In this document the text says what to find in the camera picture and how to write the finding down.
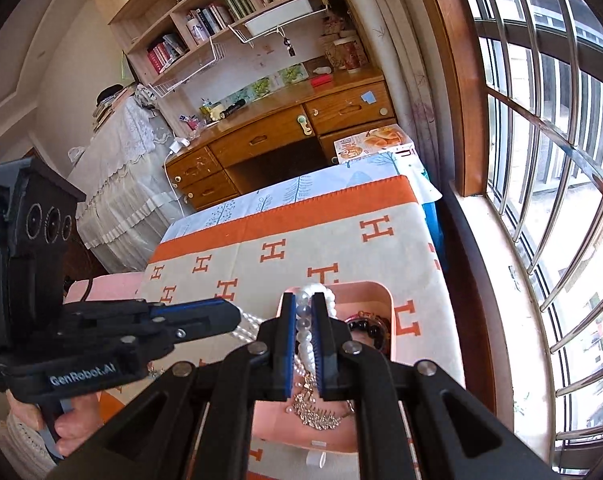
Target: finger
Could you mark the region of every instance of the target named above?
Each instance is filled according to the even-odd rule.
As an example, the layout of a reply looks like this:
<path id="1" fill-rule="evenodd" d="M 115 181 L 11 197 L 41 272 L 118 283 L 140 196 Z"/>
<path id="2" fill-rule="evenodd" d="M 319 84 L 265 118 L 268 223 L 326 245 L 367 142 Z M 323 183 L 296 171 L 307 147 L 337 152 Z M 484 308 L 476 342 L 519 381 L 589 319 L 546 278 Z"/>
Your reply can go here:
<path id="1" fill-rule="evenodd" d="M 44 419 L 42 418 L 42 412 L 39 411 L 37 406 L 32 404 L 24 404 L 19 402 L 10 390 L 6 391 L 6 397 L 8 398 L 8 404 L 13 415 L 21 420 L 29 428 L 35 431 L 41 431 L 44 429 Z"/>
<path id="2" fill-rule="evenodd" d="M 71 399 L 73 411 L 55 421 L 55 429 L 62 438 L 87 438 L 102 425 L 96 394 Z"/>
<path id="3" fill-rule="evenodd" d="M 59 451 L 63 456 L 69 456 L 87 440 L 88 436 L 83 438 L 61 438 L 57 441 L 57 451 Z"/>

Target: white power adapter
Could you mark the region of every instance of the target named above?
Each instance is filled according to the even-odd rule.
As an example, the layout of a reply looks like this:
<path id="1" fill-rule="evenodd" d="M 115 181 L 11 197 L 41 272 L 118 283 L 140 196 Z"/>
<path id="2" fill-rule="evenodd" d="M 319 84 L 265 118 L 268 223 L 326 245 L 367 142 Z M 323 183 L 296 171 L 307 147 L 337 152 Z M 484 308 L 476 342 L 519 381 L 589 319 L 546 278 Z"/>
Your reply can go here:
<path id="1" fill-rule="evenodd" d="M 170 145 L 169 150 L 171 153 L 179 153 L 182 148 L 187 148 L 190 145 L 190 141 L 188 139 L 184 139 L 184 137 L 175 137 L 175 140 Z"/>

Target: screw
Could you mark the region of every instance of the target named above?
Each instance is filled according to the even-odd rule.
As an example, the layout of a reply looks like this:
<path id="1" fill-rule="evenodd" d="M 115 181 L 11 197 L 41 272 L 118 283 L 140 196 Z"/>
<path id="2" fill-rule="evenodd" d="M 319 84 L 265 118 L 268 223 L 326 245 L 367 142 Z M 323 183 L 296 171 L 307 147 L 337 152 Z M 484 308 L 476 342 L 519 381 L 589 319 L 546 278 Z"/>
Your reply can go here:
<path id="1" fill-rule="evenodd" d="M 173 375 L 175 377 L 188 377 L 193 371 L 193 365 L 187 361 L 180 361 L 173 365 Z"/>
<path id="2" fill-rule="evenodd" d="M 254 341 L 248 345 L 248 352 L 253 355 L 263 355 L 268 351 L 268 346 L 263 341 Z"/>
<path id="3" fill-rule="evenodd" d="M 359 341 L 346 341 L 342 345 L 342 350 L 347 354 L 357 355 L 361 352 L 361 343 Z"/>
<path id="4" fill-rule="evenodd" d="M 437 373 L 437 365 L 428 360 L 420 361 L 417 363 L 417 371 L 422 375 L 432 377 Z"/>

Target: desk drawer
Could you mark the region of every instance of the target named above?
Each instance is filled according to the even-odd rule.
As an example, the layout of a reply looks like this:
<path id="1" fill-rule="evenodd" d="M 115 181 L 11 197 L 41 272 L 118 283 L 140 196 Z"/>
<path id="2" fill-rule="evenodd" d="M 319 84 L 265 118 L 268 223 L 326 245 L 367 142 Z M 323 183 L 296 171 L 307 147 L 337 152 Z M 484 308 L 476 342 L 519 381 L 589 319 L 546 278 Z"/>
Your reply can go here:
<path id="1" fill-rule="evenodd" d="M 227 197 L 237 194 L 237 189 L 226 175 L 220 171 L 207 176 L 203 180 L 192 183 L 183 189 L 184 199 L 196 208 L 201 208 L 213 202 L 220 202 Z"/>
<path id="2" fill-rule="evenodd" d="M 224 168 L 262 153 L 272 152 L 291 142 L 312 136 L 310 127 L 304 132 L 298 118 L 306 113 L 301 106 L 288 108 L 270 117 L 247 124 L 211 144 L 211 150 Z"/>
<path id="3" fill-rule="evenodd" d="M 353 126 L 352 128 L 346 128 L 345 130 L 339 130 L 328 135 L 321 136 L 319 143 L 321 149 L 326 155 L 326 160 L 333 164 L 337 164 L 337 153 L 335 152 L 335 141 L 349 137 L 351 135 L 361 134 L 374 128 L 381 128 L 383 126 L 390 126 L 397 122 L 396 118 L 391 117 L 390 119 L 382 119 L 380 121 L 373 121 L 372 123 L 360 124 L 359 126 Z"/>
<path id="4" fill-rule="evenodd" d="M 177 184 L 179 189 L 185 189 L 189 184 L 217 173 L 221 168 L 213 153 L 203 147 L 172 164 L 169 163 L 166 171 L 172 183 Z"/>
<path id="5" fill-rule="evenodd" d="M 375 102 L 368 104 L 361 96 L 372 92 Z M 329 134 L 349 126 L 395 117 L 384 82 L 351 88 L 337 94 L 308 101 L 308 118 L 317 135 Z"/>

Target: white windowsill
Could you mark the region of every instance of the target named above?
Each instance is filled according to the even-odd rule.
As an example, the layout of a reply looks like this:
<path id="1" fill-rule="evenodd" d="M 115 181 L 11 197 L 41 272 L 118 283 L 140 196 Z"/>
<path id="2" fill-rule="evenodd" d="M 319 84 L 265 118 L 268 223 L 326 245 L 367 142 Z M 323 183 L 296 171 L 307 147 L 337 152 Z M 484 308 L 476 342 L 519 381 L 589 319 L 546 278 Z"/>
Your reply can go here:
<path id="1" fill-rule="evenodd" d="M 488 199 L 484 196 L 463 198 L 456 193 L 452 182 L 450 187 L 483 259 L 488 285 L 493 289 L 501 317 L 499 319 L 496 313 L 492 316 L 486 313 L 489 338 L 493 332 L 492 336 L 501 337 L 502 343 L 505 339 L 507 349 L 507 355 L 503 355 L 503 344 L 500 349 L 491 342 L 498 416 L 505 425 L 511 426 L 512 415 L 508 417 L 504 410 L 512 409 L 513 405 L 502 402 L 500 406 L 499 399 L 500 386 L 506 385 L 508 380 L 503 367 L 509 364 L 515 406 L 514 432 L 538 456 L 549 462 L 554 447 L 555 396 L 548 345 L 537 301 L 527 286 L 525 270 L 520 266 L 515 248 Z"/>

